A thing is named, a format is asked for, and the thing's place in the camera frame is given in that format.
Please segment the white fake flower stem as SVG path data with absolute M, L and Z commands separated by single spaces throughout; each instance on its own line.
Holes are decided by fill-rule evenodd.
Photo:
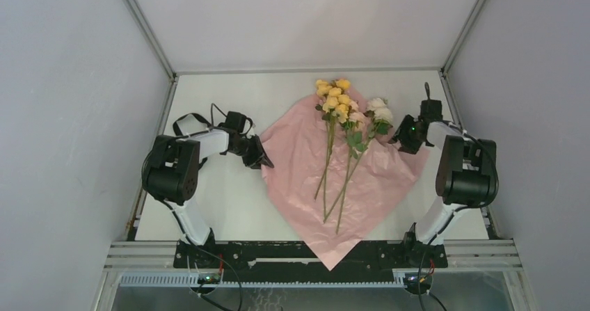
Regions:
M 362 147 L 359 146 L 357 148 L 358 160 L 353 159 L 352 161 L 349 182 L 351 181 L 353 174 L 355 173 L 358 165 L 360 164 L 362 157 L 368 151 L 370 143 L 377 136 L 385 136 L 386 134 L 388 134 L 388 132 L 392 128 L 393 123 L 393 113 L 388 107 L 388 101 L 381 97 L 376 97 L 368 100 L 365 106 L 365 110 L 361 111 L 359 107 L 359 112 L 365 115 L 365 127 L 362 130 L 363 144 Z M 336 127 L 339 126 L 344 133 L 343 125 L 344 123 L 340 123 L 337 124 Z M 339 208 L 339 205 L 336 203 L 336 199 L 334 199 L 333 203 L 330 205 L 330 207 L 328 207 L 328 217 L 324 218 L 324 221 L 328 220 L 328 218 L 331 216 L 336 207 Z

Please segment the pink fake flower stem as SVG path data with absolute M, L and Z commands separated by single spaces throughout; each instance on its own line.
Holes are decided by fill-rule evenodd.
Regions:
M 351 99 L 349 101 L 349 113 L 357 113 L 357 112 L 359 112 L 359 105 L 358 105 L 357 101 Z
M 346 188 L 347 184 L 349 183 L 350 173 L 351 173 L 351 164 L 353 159 L 358 160 L 358 151 L 357 148 L 360 146 L 362 147 L 363 144 L 363 137 L 362 137 L 362 130 L 365 127 L 365 115 L 359 111 L 353 111 L 350 115 L 348 120 L 344 123 L 344 139 L 348 147 L 347 152 L 347 159 L 346 159 L 346 173 L 344 177 L 344 183 L 342 185 L 342 189 L 340 190 L 337 198 L 336 203 L 339 205 L 339 212 L 337 216 L 337 225 L 335 228 L 335 233 L 339 234 L 340 232 L 340 224 L 342 220 L 342 213 L 344 209 L 344 199 L 346 197 Z

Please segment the yellow fake flower stem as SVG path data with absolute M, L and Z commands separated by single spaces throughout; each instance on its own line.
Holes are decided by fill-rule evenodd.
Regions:
M 348 79 L 336 79 L 334 81 L 318 79 L 316 81 L 316 94 L 320 98 L 320 102 L 315 106 L 315 109 L 321 112 L 321 119 L 326 123 L 326 157 L 324 170 L 314 197 L 317 198 L 319 193 L 322 194 L 324 218 L 328 217 L 327 177 L 333 154 L 335 130 L 337 124 L 346 123 L 349 119 L 351 98 L 347 92 L 350 87 L 351 82 Z

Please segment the pink wrapping paper sheet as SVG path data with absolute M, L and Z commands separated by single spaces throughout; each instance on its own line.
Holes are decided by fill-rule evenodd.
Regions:
M 426 166 L 429 151 L 406 154 L 379 138 L 362 157 L 346 191 L 339 234 L 339 208 L 324 221 L 322 194 L 314 197 L 324 170 L 326 126 L 315 109 L 319 98 L 297 101 L 263 134 L 274 168 L 262 167 L 270 201 L 311 251 L 333 269 L 407 197 Z M 344 183 L 347 147 L 337 132 L 327 177 L 327 205 Z

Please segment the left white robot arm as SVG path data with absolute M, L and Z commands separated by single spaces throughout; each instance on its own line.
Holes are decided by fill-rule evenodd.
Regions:
M 191 259 L 201 267 L 211 266 L 218 256 L 215 245 L 207 242 L 212 228 L 192 201 L 208 158 L 232 153 L 248 168 L 274 167 L 247 124 L 253 126 L 251 118 L 236 111 L 227 112 L 217 125 L 198 113 L 185 114 L 172 124 L 172 136 L 156 137 L 141 168 L 143 190 L 171 211 L 182 237 L 193 245 Z

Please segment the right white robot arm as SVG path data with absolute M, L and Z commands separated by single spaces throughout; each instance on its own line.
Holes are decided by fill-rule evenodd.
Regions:
M 424 146 L 440 149 L 435 179 L 437 198 L 411 231 L 415 240 L 402 247 L 410 266 L 421 266 L 430 256 L 428 246 L 443 244 L 446 230 L 464 212 L 489 206 L 499 191 L 497 143 L 479 139 L 451 121 L 444 120 L 442 103 L 426 99 L 414 118 L 406 115 L 391 143 L 399 151 L 417 154 Z

